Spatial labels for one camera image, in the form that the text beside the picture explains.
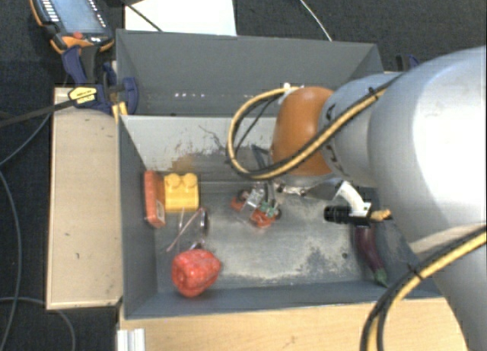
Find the yellow lego block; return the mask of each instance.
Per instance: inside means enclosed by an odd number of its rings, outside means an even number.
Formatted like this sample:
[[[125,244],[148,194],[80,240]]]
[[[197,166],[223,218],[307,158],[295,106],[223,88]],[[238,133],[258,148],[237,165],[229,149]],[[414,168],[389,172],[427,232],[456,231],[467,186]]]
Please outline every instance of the yellow lego block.
[[[164,177],[166,212],[197,210],[199,208],[198,177],[195,174],[169,174]]]

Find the orange device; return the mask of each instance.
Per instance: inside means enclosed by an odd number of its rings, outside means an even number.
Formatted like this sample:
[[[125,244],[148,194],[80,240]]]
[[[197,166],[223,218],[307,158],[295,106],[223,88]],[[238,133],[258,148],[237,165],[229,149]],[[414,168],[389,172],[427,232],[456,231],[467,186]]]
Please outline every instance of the orange device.
[[[29,0],[33,17],[57,53],[79,45],[109,49],[113,32],[94,0]]]

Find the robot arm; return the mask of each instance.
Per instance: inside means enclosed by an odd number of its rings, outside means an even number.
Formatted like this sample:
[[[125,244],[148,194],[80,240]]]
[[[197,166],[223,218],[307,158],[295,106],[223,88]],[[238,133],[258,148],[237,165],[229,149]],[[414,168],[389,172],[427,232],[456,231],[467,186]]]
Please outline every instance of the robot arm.
[[[285,184],[312,187],[331,173],[354,186],[373,187],[410,244],[452,228],[485,224],[485,47],[443,56],[401,75],[374,75],[335,92],[322,90],[300,88],[285,98],[270,152],[278,167],[240,171],[244,176],[279,176]],[[367,106],[330,136],[316,133],[364,101]],[[282,167],[316,142],[294,167]],[[485,246],[434,275],[434,281],[468,347],[487,351]]]

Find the gray bin wall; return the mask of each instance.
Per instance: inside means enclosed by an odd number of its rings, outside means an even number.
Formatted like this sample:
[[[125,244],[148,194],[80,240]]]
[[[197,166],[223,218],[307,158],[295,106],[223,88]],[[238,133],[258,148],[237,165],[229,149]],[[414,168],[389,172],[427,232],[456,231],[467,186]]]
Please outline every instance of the gray bin wall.
[[[118,134],[126,317],[377,300],[384,288],[373,283],[370,271],[357,258],[350,228],[323,221],[323,207],[331,198],[287,196],[282,217],[275,224],[266,230],[254,228],[238,220],[229,206],[232,196],[250,183],[231,170],[224,153],[229,116],[249,94],[278,87],[284,81],[335,88],[351,78],[381,72],[377,48],[370,44],[127,31],[119,31],[117,39],[119,76],[136,76],[142,96],[138,114],[122,117]],[[209,49],[206,54],[198,50],[202,46]],[[184,56],[192,58],[185,61]],[[335,63],[337,58],[342,58],[341,65]],[[215,74],[216,63],[227,66],[220,75]],[[236,64],[231,72],[230,66]],[[195,69],[200,66],[206,70]],[[245,76],[246,72],[256,74],[257,67],[261,77]],[[174,92],[181,89],[174,90],[181,84],[186,99],[176,101]],[[205,93],[204,98],[187,97],[196,94],[196,88]],[[269,147],[273,125],[273,118],[262,118],[243,143],[240,155],[245,165],[252,163],[250,144]],[[170,279],[176,250],[167,253],[166,247],[177,233],[180,215],[169,215],[161,229],[144,220],[145,169],[162,174],[194,172],[199,177],[201,203],[210,219],[205,247],[223,267],[218,281],[197,298],[179,295]],[[417,259],[392,222],[377,230],[377,244],[392,281],[406,271],[407,263],[417,263]],[[191,244],[194,232],[189,230],[181,239],[181,250]],[[438,294],[430,283],[415,291],[417,297],[432,295]]]

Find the black cable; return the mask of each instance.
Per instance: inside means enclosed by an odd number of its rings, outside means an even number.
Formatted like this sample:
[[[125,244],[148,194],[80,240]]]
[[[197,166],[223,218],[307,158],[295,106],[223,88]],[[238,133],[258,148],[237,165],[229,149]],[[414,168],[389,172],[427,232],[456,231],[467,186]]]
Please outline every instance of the black cable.
[[[252,128],[257,124],[257,122],[260,120],[260,117],[265,113],[267,107],[269,107],[269,105],[278,100],[280,98],[280,96],[276,96],[276,97],[271,97],[270,99],[268,99],[267,101],[261,101],[261,103],[264,103],[266,102],[266,104],[264,104],[264,107],[261,109],[261,111],[256,115],[256,117],[253,119],[252,123],[249,125],[249,127],[247,128],[247,130],[245,131],[245,133],[242,135],[242,138],[240,139],[240,141],[238,142],[237,146],[235,147],[235,156],[237,156],[237,153],[238,153],[238,150],[240,149],[240,147],[242,146],[242,142],[244,142],[245,138],[249,135],[250,133],[250,130],[252,130]],[[255,104],[251,110],[249,110],[248,113],[250,113],[250,111],[256,109],[260,104]],[[239,120],[238,121],[238,124],[236,125],[237,127],[240,126],[242,120]]]
[[[13,125],[15,123],[21,123],[23,121],[30,120],[30,119],[37,117],[37,116],[43,116],[44,114],[50,115],[52,113],[55,113],[56,111],[63,110],[66,107],[71,107],[73,105],[74,105],[74,101],[71,101],[71,100],[64,101],[64,102],[61,102],[60,104],[42,107],[38,110],[30,111],[29,113],[25,113],[25,114],[22,114],[20,116],[15,116],[14,118],[10,118],[8,120],[0,120],[0,128],[3,128],[5,126],[10,126],[10,125]]]
[[[37,133],[40,132],[40,130],[46,125],[46,123],[49,121],[49,118],[52,116],[51,113],[47,115],[46,118],[44,118],[44,121],[37,127],[37,129],[30,135],[30,137],[20,146],[18,147],[15,151],[13,151],[10,156],[7,156],[5,159],[0,161],[0,167],[5,164],[7,161],[12,159],[18,152],[20,152],[24,147],[37,135]]]
[[[0,168],[7,163],[9,160],[11,160],[16,154],[18,154],[20,151],[22,151],[31,141],[32,139],[40,132],[40,130],[46,125],[46,123],[49,121],[49,118],[51,117],[51,113],[48,114],[48,116],[43,120],[43,122],[37,127],[37,129],[27,138],[27,140],[22,143],[21,146],[19,146],[15,151],[13,151],[7,158],[2,160],[0,162]],[[8,335],[10,334],[11,326],[14,321],[14,316],[15,312],[17,311],[17,306],[19,301],[23,302],[30,302],[34,304],[38,304],[41,306],[44,306],[44,303],[40,300],[37,300],[35,298],[30,298],[30,297],[20,297],[20,288],[21,288],[21,279],[22,279],[22,236],[21,236],[21,227],[20,227],[20,222],[18,218],[18,212],[17,212],[17,207],[15,206],[14,198],[12,196],[10,187],[7,183],[7,180],[5,179],[4,174],[2,171],[0,171],[0,181],[2,182],[5,192],[7,193],[7,198],[11,206],[12,210],[12,215],[14,216],[14,224],[15,224],[15,231],[17,235],[17,248],[18,248],[18,265],[17,265],[17,279],[15,281],[15,288],[14,288],[14,296],[13,297],[4,297],[0,298],[0,303],[5,303],[5,302],[12,302],[12,307],[10,310],[10,314],[8,317],[8,322],[5,327],[5,332],[2,337],[2,342],[0,343],[0,351],[3,351],[5,348],[5,344],[7,343]],[[65,316],[64,313],[61,311],[55,311],[57,314],[61,315],[62,319],[66,322],[66,325],[68,325],[69,332],[71,334],[71,339],[72,339],[72,351],[75,351],[76,349],[76,336],[75,336],[75,330],[71,324],[71,321]]]
[[[247,178],[250,178],[252,179],[252,176],[253,175],[257,175],[257,174],[268,174],[268,173],[272,173],[273,171],[277,170],[278,168],[280,168],[283,164],[286,164],[288,163],[289,161],[291,161],[293,158],[296,158],[297,156],[299,156],[300,153],[303,152],[303,150],[305,150],[306,148],[308,148],[311,144],[313,144],[315,141],[317,141],[321,135],[326,131],[328,130],[329,127],[331,127],[331,125],[333,125],[336,121],[340,120],[342,116],[344,116],[346,113],[348,113],[352,108],[356,107],[357,105],[361,104],[363,101],[366,101],[368,98],[370,98],[371,94],[376,94],[377,92],[379,91],[382,91],[388,87],[390,87],[392,85],[392,83],[394,83],[398,78],[400,78],[401,76],[403,76],[403,74],[400,74],[398,76],[396,76],[394,79],[391,79],[389,81],[387,81],[386,83],[383,83],[382,85],[376,87],[376,88],[369,88],[369,93],[364,95],[362,98],[358,99],[356,102],[354,102],[352,105],[350,105],[346,110],[344,110],[343,112],[341,112],[337,117],[335,117],[335,119],[333,121],[331,121],[328,125],[324,126],[315,136],[313,136],[310,140],[308,140],[301,148],[299,148],[294,154],[292,155],[289,155],[287,158],[284,158],[282,159],[281,161],[277,161],[276,163],[273,163],[271,165],[268,165],[266,166],[265,168],[260,168],[260,169],[257,169],[257,170],[248,170],[248,172],[244,173],[242,171],[239,171],[237,170],[237,173],[243,177],[247,177]],[[252,111],[253,107],[250,106],[249,108],[247,108],[246,111],[244,111],[242,113],[242,117],[241,119],[243,119],[244,117],[246,117],[250,111]],[[238,126],[236,125],[234,127],[234,131],[232,133],[232,138],[235,138],[235,134],[237,132],[237,129],[238,129]],[[336,133],[338,133],[340,131],[341,128],[339,128],[335,133],[333,133],[332,136],[330,136],[330,138],[328,140],[326,140],[323,144],[325,145],[333,136],[336,135]],[[310,153],[301,163],[305,162],[306,160],[308,160],[311,156],[314,155],[315,152],[312,152]],[[281,174],[279,175],[276,175],[274,176],[273,178],[276,178],[276,177],[279,177],[279,176],[282,176],[283,174],[286,174],[288,171],[284,171],[282,172]]]
[[[446,247],[441,248],[437,252],[433,253],[426,259],[422,260],[421,263],[416,266],[416,268],[411,268],[407,273],[405,273],[401,278],[399,278],[395,283],[387,289],[387,291],[382,294],[382,296],[378,299],[376,305],[372,309],[371,313],[368,315],[367,320],[364,324],[364,329],[362,330],[361,339],[360,339],[360,350],[367,351],[368,349],[368,338],[370,336],[372,323],[377,316],[382,314],[384,310],[388,310],[390,307],[391,302],[394,300],[396,294],[402,289],[402,287],[412,278],[416,276],[416,272],[422,271],[425,267],[430,266],[434,262],[438,261],[441,257],[448,254],[450,251],[458,248],[460,245],[464,244],[466,241],[471,240],[472,238],[476,238],[477,236],[485,233],[485,228],[477,229],[476,231],[470,232],[466,236],[458,238],[455,241],[452,241]],[[385,315],[384,317],[380,317],[381,321],[378,324],[377,328],[377,347],[379,351],[384,351],[384,323],[385,323]]]
[[[2,343],[0,343],[0,351],[3,351],[5,348],[5,344],[7,343],[8,335],[10,334],[10,329],[12,323],[14,322],[15,312],[17,310],[17,304],[19,299],[19,294],[21,291],[21,279],[22,279],[22,237],[21,237],[21,226],[18,220],[18,213],[17,208],[15,207],[14,198],[10,191],[10,187],[8,186],[7,180],[5,179],[4,174],[0,171],[0,180],[3,183],[3,187],[5,188],[5,192],[7,193],[7,198],[10,203],[10,207],[12,210],[12,215],[14,216],[14,223],[15,223],[15,233],[17,235],[17,280],[15,281],[15,290],[14,290],[14,297],[12,299],[12,308],[10,310],[10,315],[8,316],[7,326],[5,327],[5,332],[2,337]]]
[[[18,297],[17,300],[20,302],[29,302],[31,304],[40,305],[43,308],[45,307],[44,302],[37,299],[37,298]],[[0,298],[0,304],[3,304],[5,302],[12,302],[12,301],[14,301],[14,297],[2,297],[2,298]],[[71,351],[75,351],[76,350],[76,333],[75,333],[75,329],[73,327],[71,320],[69,320],[68,316],[66,316],[61,311],[53,311],[53,312],[58,314],[64,320],[66,325],[68,326],[69,334],[71,335]]]

